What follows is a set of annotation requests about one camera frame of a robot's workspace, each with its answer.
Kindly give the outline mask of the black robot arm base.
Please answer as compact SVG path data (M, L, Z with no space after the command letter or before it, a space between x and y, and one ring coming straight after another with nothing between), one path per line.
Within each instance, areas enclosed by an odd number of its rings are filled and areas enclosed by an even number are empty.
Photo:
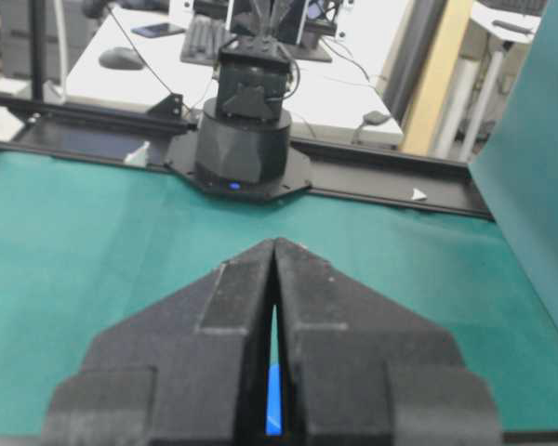
M299 68L275 38L237 35L220 47L218 93L197 129L173 138L166 168L197 189L235 200L268 202L312 185L308 156L291 145L289 83Z

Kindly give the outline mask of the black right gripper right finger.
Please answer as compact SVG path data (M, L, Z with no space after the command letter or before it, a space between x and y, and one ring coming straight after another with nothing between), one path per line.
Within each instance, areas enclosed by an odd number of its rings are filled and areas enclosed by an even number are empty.
M275 244L285 426L298 445L499 445L497 406L445 328Z

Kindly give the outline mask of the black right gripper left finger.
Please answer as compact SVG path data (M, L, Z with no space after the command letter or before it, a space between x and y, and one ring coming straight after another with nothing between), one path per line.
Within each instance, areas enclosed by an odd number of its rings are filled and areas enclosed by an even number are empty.
M265 428L274 243L97 334L54 390L44 445L248 445Z

